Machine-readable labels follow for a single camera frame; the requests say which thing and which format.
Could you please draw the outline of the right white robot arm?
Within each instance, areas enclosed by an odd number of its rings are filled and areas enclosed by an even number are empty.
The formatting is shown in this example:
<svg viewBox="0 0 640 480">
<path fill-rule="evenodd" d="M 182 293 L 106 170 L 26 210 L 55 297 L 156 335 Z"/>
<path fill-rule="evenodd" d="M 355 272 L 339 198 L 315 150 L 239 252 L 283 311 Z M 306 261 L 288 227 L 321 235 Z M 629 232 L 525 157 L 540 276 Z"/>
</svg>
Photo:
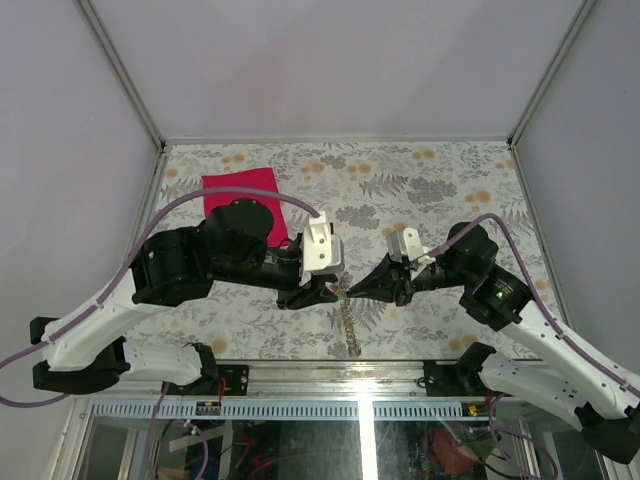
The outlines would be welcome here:
<svg viewBox="0 0 640 480">
<path fill-rule="evenodd" d="M 406 228 L 388 235 L 387 249 L 348 297 L 406 306 L 419 292 L 460 287 L 459 304 L 473 320 L 520 343 L 553 370 L 519 367 L 475 342 L 456 364 L 463 392 L 487 388 L 525 400 L 564 420 L 614 462 L 628 464 L 638 455 L 638 374 L 557 320 L 528 272 L 515 275 L 497 265 L 498 246 L 478 220 L 454 225 L 433 249 Z"/>
</svg>

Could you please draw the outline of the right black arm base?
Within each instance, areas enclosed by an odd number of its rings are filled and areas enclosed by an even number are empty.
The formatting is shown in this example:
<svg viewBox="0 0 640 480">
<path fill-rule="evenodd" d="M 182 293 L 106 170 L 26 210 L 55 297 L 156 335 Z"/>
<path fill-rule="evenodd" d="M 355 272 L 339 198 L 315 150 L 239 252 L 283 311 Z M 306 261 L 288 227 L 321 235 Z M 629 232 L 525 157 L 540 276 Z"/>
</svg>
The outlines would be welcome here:
<svg viewBox="0 0 640 480">
<path fill-rule="evenodd" d="M 489 388 L 479 373 L 483 363 L 495 353 L 495 348 L 474 342 L 454 363 L 423 360 L 423 375 L 415 383 L 429 397 L 486 396 Z"/>
</svg>

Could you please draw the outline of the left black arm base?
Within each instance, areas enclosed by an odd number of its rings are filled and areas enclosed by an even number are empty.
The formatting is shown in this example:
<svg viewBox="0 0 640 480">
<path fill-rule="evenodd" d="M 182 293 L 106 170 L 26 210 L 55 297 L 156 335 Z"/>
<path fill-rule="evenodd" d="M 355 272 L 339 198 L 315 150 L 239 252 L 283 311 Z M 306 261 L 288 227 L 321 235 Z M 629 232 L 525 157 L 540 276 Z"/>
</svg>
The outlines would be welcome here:
<svg viewBox="0 0 640 480">
<path fill-rule="evenodd" d="M 203 380 L 200 395 L 222 399 L 244 397 L 248 393 L 249 373 L 248 365 L 219 365 L 211 378 Z"/>
</svg>

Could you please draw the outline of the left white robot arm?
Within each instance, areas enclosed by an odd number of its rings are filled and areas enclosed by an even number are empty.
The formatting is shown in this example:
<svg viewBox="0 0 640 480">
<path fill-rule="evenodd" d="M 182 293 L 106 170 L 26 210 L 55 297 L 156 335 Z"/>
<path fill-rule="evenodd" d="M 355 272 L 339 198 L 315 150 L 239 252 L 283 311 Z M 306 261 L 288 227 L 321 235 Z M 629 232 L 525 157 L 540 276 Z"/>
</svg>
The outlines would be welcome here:
<svg viewBox="0 0 640 480">
<path fill-rule="evenodd" d="M 159 232 L 131 265 L 73 313 L 30 323 L 43 359 L 32 369 L 38 390 L 94 394 L 125 381 L 160 382 L 170 395 L 222 393 L 208 345 L 152 347 L 126 338 L 143 320 L 206 298 L 215 282 L 274 290 L 281 310 L 334 303 L 330 284 L 344 268 L 344 247 L 324 214 L 310 217 L 286 247 L 268 237 L 267 206 L 240 198 L 214 208 L 199 225 Z"/>
</svg>

